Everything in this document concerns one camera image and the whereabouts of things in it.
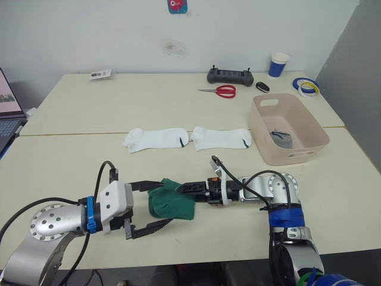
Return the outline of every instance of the blue paper cup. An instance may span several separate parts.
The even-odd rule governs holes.
[[[289,59],[290,56],[282,52],[275,52],[274,54],[272,54],[268,75],[272,77],[280,77]]]

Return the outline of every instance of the sticker on wall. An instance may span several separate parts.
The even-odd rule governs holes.
[[[168,10],[171,14],[185,14],[188,11],[187,0],[167,0]]]

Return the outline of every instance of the scissors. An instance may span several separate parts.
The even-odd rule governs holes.
[[[236,88],[233,85],[221,85],[216,89],[199,89],[199,91],[215,92],[223,98],[233,98],[236,96]]]

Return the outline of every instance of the gray wall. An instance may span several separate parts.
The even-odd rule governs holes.
[[[317,81],[352,136],[381,169],[380,0],[361,1]]]
[[[0,66],[24,108],[38,106],[66,73],[288,70],[315,78],[358,0],[0,0]]]

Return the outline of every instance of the white table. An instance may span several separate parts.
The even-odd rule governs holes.
[[[323,97],[304,99],[292,87],[303,72],[283,73],[273,79],[254,73],[271,92],[298,96],[322,127],[344,126]],[[212,93],[215,88],[206,74],[115,74],[110,80],[90,82],[88,74],[67,74],[58,82],[21,131],[21,135],[126,133],[181,127],[192,131],[200,125],[209,129],[248,128],[252,98],[263,94],[254,85],[236,85],[237,96],[226,100]]]
[[[125,134],[22,136],[0,160],[0,225],[19,208],[43,197],[72,200],[93,194],[96,175],[111,160],[126,182],[170,178],[180,183],[214,176],[209,160],[219,156],[236,176],[264,169],[294,175],[300,185],[306,226],[319,252],[339,253],[381,247],[380,173],[344,128],[326,129],[330,143],[312,161],[291,166],[266,165],[255,144],[247,150],[195,151],[193,143],[171,150],[129,154]],[[102,187],[107,184],[104,174]],[[133,223],[152,222],[147,193],[134,193]],[[4,236],[0,268],[27,233],[38,208],[23,214]],[[267,258],[268,220],[258,205],[212,207],[198,203],[195,219],[174,220],[162,230],[136,240],[124,231],[91,236],[79,268],[119,268]],[[71,267],[83,238],[68,247],[63,269]]]

